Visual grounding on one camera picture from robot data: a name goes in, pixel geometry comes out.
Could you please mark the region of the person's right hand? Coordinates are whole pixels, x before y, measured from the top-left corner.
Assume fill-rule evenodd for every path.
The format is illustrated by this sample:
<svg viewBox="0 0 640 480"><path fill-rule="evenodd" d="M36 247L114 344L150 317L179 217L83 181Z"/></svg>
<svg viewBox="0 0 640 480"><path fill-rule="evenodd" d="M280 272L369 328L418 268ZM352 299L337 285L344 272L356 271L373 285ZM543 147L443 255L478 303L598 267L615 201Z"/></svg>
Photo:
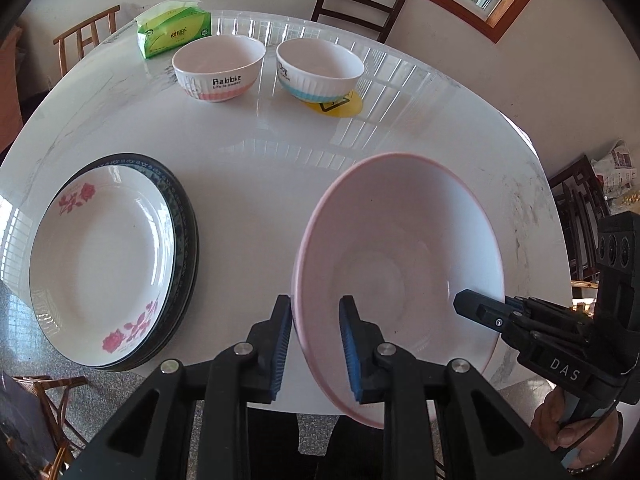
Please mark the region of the person's right hand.
<svg viewBox="0 0 640 480"><path fill-rule="evenodd" d="M597 423L597 419L590 418L562 427L560 419L564 411L564 392L561 388L555 387L546 395L544 402L536 408L534 418L530 423L530 429L548 446L550 451L555 451L557 448L569 448ZM609 414L586 440L577 445L578 454L568 469L582 471L602 463L620 444L618 442L619 433L620 413Z"/></svg>

